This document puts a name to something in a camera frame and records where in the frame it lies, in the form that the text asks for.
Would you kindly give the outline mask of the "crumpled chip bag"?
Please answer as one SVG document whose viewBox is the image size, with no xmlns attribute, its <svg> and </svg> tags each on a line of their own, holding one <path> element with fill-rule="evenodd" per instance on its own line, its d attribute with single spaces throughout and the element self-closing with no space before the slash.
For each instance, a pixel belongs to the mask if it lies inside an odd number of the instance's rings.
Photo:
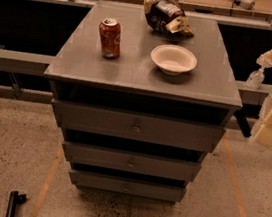
<svg viewBox="0 0 272 217">
<path fill-rule="evenodd" d="M 184 10 L 175 0 L 144 0 L 143 7 L 148 25 L 156 32 L 193 35 Z"/>
</svg>

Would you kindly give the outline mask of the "white paper bowl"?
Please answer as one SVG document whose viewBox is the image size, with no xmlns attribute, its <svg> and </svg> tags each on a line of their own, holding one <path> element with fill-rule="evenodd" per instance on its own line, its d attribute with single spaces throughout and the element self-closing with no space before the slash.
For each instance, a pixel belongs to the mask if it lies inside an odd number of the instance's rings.
<svg viewBox="0 0 272 217">
<path fill-rule="evenodd" d="M 197 58 L 188 49 L 176 45 L 159 45 L 151 51 L 153 63 L 167 75 L 177 76 L 192 71 Z"/>
</svg>

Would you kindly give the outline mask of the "grey wooden drawer cabinet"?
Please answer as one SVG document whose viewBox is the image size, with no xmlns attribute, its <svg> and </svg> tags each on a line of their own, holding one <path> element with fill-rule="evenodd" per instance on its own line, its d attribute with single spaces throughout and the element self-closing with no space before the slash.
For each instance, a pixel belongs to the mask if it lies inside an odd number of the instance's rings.
<svg viewBox="0 0 272 217">
<path fill-rule="evenodd" d="M 97 2 L 45 70 L 80 187 L 179 201 L 242 102 L 217 22 L 157 33 L 142 7 Z"/>
</svg>

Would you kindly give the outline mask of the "grey top drawer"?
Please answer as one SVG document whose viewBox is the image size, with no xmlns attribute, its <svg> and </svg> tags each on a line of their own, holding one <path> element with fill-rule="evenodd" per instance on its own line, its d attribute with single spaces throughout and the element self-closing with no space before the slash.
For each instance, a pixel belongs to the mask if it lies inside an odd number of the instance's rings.
<svg viewBox="0 0 272 217">
<path fill-rule="evenodd" d="M 52 100 L 57 123 L 63 129 L 134 139 L 169 147 L 211 152 L 224 130 L 212 125 L 158 118 L 79 103 Z"/>
</svg>

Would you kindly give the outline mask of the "grey drawer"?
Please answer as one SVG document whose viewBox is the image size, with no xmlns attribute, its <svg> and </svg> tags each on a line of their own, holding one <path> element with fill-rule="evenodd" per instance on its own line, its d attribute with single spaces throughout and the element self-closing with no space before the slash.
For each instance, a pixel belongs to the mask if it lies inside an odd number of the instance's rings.
<svg viewBox="0 0 272 217">
<path fill-rule="evenodd" d="M 193 181 L 201 165 L 197 162 L 161 158 L 147 154 L 119 151 L 118 149 L 63 143 L 65 158 L 68 162 L 82 165 L 117 169 L 118 171 L 139 173 L 162 178 Z"/>
<path fill-rule="evenodd" d="M 179 202 L 186 190 L 181 187 L 145 183 L 117 176 L 71 170 L 70 180 L 77 187 L 101 189 L 103 191 L 137 195 L 137 197 Z"/>
<path fill-rule="evenodd" d="M 211 152 L 224 130 L 212 125 L 158 118 L 79 103 L 52 100 L 57 123 L 63 129 L 134 139 L 169 147 Z"/>
</svg>

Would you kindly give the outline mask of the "red soda can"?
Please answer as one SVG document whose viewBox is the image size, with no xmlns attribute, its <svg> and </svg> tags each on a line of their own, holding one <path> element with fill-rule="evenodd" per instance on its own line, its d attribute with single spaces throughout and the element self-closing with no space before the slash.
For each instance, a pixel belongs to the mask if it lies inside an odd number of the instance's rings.
<svg viewBox="0 0 272 217">
<path fill-rule="evenodd" d="M 121 26 L 114 18 L 104 18 L 99 24 L 102 55 L 117 58 L 120 53 Z"/>
</svg>

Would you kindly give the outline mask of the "grey middle drawer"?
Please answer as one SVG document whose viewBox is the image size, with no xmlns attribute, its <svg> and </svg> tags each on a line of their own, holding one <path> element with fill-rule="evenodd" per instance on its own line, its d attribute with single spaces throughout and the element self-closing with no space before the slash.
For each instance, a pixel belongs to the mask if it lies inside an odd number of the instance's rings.
<svg viewBox="0 0 272 217">
<path fill-rule="evenodd" d="M 197 162 L 161 158 L 147 154 L 119 151 L 118 149 L 63 143 L 65 158 L 68 162 L 82 165 L 117 169 L 118 171 L 139 173 L 162 178 L 193 181 L 201 165 Z"/>
</svg>

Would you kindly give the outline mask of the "black floor post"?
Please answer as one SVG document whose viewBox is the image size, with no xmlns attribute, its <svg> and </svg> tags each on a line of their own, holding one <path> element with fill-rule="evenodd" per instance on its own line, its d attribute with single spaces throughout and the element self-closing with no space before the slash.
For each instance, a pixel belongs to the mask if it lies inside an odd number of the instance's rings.
<svg viewBox="0 0 272 217">
<path fill-rule="evenodd" d="M 18 191 L 12 191 L 9 197 L 9 204 L 6 211 L 6 217 L 15 217 L 16 207 L 26 202 L 27 195 L 20 194 Z"/>
</svg>

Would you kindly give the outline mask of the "grey bottom drawer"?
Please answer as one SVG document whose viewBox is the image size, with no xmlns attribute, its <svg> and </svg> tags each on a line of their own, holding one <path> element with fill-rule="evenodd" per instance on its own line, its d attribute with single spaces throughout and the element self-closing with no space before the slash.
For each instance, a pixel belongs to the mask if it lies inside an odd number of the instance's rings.
<svg viewBox="0 0 272 217">
<path fill-rule="evenodd" d="M 181 187 L 145 183 L 117 176 L 71 170 L 70 180 L 77 187 L 101 189 L 103 191 L 137 195 L 137 197 L 179 202 L 186 190 Z"/>
</svg>

